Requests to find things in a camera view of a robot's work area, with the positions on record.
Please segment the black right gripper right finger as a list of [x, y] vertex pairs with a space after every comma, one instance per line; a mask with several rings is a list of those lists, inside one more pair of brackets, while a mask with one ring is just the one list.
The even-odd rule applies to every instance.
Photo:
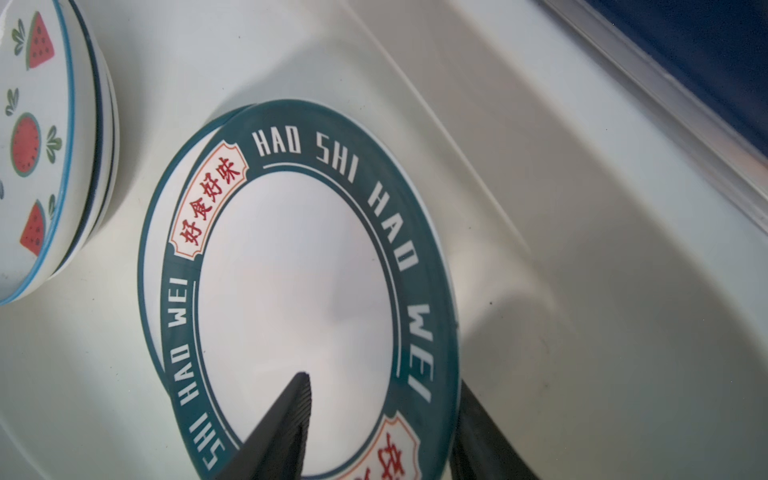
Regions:
[[465, 382], [449, 458], [453, 480], [538, 480]]

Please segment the green clover outline plate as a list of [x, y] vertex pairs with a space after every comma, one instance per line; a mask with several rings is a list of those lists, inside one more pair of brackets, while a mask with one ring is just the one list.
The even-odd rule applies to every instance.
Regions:
[[144, 339], [154, 370], [165, 383], [162, 359], [160, 283], [163, 244], [176, 209], [176, 196], [203, 147], [243, 106], [229, 110], [204, 124], [169, 161], [152, 194], [142, 226], [137, 263], [138, 307]]

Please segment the watermelon pattern plate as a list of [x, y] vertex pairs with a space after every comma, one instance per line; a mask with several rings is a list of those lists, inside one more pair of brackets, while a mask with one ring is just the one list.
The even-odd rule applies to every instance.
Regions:
[[75, 120], [72, 49], [58, 1], [1, 11], [1, 301], [43, 280], [66, 196]]

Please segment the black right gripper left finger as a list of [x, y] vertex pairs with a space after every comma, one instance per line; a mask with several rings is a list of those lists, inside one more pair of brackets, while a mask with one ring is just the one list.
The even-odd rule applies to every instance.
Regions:
[[298, 372], [217, 479], [300, 479], [311, 410], [310, 376]]

